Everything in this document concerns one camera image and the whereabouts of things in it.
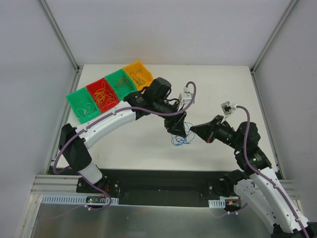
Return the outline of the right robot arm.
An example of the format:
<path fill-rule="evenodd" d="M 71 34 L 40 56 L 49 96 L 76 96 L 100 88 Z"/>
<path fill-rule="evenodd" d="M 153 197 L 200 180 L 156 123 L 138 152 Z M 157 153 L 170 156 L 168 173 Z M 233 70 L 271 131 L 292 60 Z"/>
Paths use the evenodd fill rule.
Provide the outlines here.
<path fill-rule="evenodd" d="M 206 143 L 218 140 L 234 149 L 238 170 L 223 177 L 215 192 L 237 195 L 259 216 L 272 238 L 315 238 L 317 224 L 310 222 L 297 208 L 281 185 L 272 165 L 259 148 L 257 125 L 245 121 L 234 130 L 224 117 L 190 128 Z"/>

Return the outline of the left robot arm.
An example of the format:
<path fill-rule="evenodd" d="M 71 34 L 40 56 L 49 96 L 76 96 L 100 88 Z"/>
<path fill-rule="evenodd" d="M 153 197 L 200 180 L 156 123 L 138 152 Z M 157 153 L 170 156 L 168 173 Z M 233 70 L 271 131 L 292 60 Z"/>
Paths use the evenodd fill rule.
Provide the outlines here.
<path fill-rule="evenodd" d="M 72 127 L 69 123 L 64 125 L 59 139 L 58 156 L 64 157 L 69 167 L 88 181 L 87 186 L 92 192 L 101 192 L 105 186 L 105 177 L 92 161 L 88 150 L 104 136 L 143 116 L 154 114 L 164 119 L 168 133 L 186 137 L 185 105 L 192 101 L 193 95 L 187 86 L 178 98 L 168 99 L 170 93 L 171 84 L 158 77 L 149 86 L 129 93 L 105 115 L 78 127 Z"/>

